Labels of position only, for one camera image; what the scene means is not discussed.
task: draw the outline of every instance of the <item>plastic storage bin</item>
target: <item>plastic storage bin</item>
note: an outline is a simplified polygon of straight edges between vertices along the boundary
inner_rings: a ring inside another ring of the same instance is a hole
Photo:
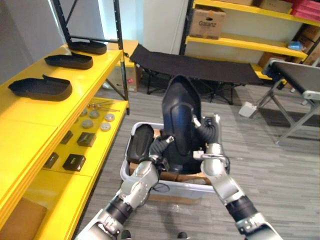
[[[142,124],[150,124],[154,129],[163,129],[164,127],[164,125],[160,123],[140,121],[133,125],[131,130],[131,136],[135,134],[136,129]],[[125,180],[126,178],[128,178],[130,174],[129,163],[127,161],[127,152],[128,152],[131,136],[126,145],[124,160],[120,170],[120,176],[122,180]],[[167,185],[169,187],[169,190],[166,192],[151,190],[150,192],[151,194],[182,197],[182,198],[189,198],[189,199],[199,199],[199,198],[202,198],[202,196],[205,194],[214,193],[214,189],[210,185],[201,185],[201,184],[185,183],[185,182],[177,182],[177,181],[166,181],[166,180],[159,180],[159,183]]]

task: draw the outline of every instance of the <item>black box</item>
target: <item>black box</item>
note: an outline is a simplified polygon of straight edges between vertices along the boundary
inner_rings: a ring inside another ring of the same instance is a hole
[[[53,152],[48,158],[48,160],[45,162],[43,167],[46,169],[52,168],[52,166],[55,164],[58,158],[59,158],[59,155],[56,152]]]
[[[62,138],[62,140],[61,140],[61,144],[67,144],[67,142],[69,142],[69,140],[70,140],[70,138],[72,138],[72,136],[73,136],[74,134],[72,133],[72,131],[68,131],[65,135],[64,135],[64,137]]]
[[[84,147],[92,147],[96,140],[96,134],[90,132],[83,132],[81,133],[80,137],[76,141],[79,146]]]
[[[69,154],[68,158],[63,164],[65,170],[80,172],[82,166],[85,164],[86,157],[78,154]]]

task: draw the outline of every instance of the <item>yellow shelving unit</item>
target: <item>yellow shelving unit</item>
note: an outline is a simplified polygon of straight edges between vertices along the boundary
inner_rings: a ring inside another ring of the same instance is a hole
[[[279,18],[279,19],[286,19],[289,21],[309,24],[320,27],[320,22],[309,20],[301,17],[296,17],[291,14],[277,12],[277,11],[270,11],[266,9],[262,9],[260,7],[256,6],[247,6],[247,5],[241,5],[241,4],[235,4],[230,2],[223,2],[223,1],[216,1],[216,0],[194,0],[193,2],[193,8],[196,7],[196,5],[203,5],[203,6],[211,6],[211,7],[217,7],[222,9],[231,9],[231,10],[237,10],[247,13],[253,13],[253,14],[260,14],[265,16],[270,16],[273,18]]]
[[[66,45],[49,55],[70,54]],[[92,56],[87,70],[49,66],[42,58],[0,86],[0,228],[26,189],[82,110],[121,58],[120,50]],[[8,86],[24,78],[45,74],[68,79],[72,94],[64,101],[42,101],[14,95]]]
[[[122,122],[128,102],[94,97],[91,103],[105,104],[99,109],[100,116],[93,120],[93,127],[81,127],[88,115],[79,116],[70,128],[73,133],[67,144],[59,144],[53,152],[59,155],[51,169],[43,168],[32,181],[23,197],[47,208],[46,216],[35,237],[42,239],[70,239],[81,212],[96,181],[105,157]],[[101,131],[100,124],[106,122],[105,114],[114,114],[109,131]],[[79,146],[77,139],[82,132],[94,133],[92,147]],[[83,155],[86,161],[80,171],[65,170],[62,166],[69,154]]]
[[[293,56],[305,60],[307,54],[302,51],[292,50],[286,47],[286,44],[278,41],[269,41],[256,37],[247,37],[230,33],[222,33],[219,39],[208,39],[201,37],[187,36],[185,44],[188,42],[202,43],[202,44],[215,44],[221,46],[251,49],[263,52],[270,52],[275,54],[282,54]]]

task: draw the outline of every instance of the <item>black foam piece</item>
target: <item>black foam piece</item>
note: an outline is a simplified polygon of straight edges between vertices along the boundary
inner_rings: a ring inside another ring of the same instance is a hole
[[[94,65],[91,56],[77,54],[72,52],[71,55],[52,55],[45,59],[46,64],[71,69],[89,69]]]
[[[25,78],[14,81],[8,88],[17,96],[47,101],[62,101],[72,93],[70,81],[42,76],[43,79]]]
[[[149,124],[137,127],[128,147],[127,157],[132,163],[138,164],[142,158],[149,156],[149,148],[154,140],[154,130]]]
[[[149,51],[138,45],[130,57],[144,69],[193,79],[234,84],[263,84],[249,63],[214,61],[184,55]]]
[[[68,43],[68,47],[70,50],[98,55],[104,54],[107,51],[107,45],[96,41],[74,41]]]

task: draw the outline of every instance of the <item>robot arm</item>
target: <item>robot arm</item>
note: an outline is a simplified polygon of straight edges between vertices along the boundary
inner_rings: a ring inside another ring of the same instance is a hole
[[[283,240],[264,216],[256,210],[236,181],[226,172],[226,157],[221,145],[220,118],[213,116],[213,124],[201,125],[196,117],[193,123],[207,142],[206,152],[197,152],[202,160],[201,171],[210,180],[215,193],[235,221],[235,226],[246,240]],[[206,134],[218,130],[215,134]]]
[[[148,198],[149,191],[159,181],[163,162],[159,157],[173,137],[156,140],[150,149],[149,158],[140,162],[133,174],[125,179],[109,204],[101,209],[79,233],[75,240],[115,240],[122,231],[123,224],[133,210]]]

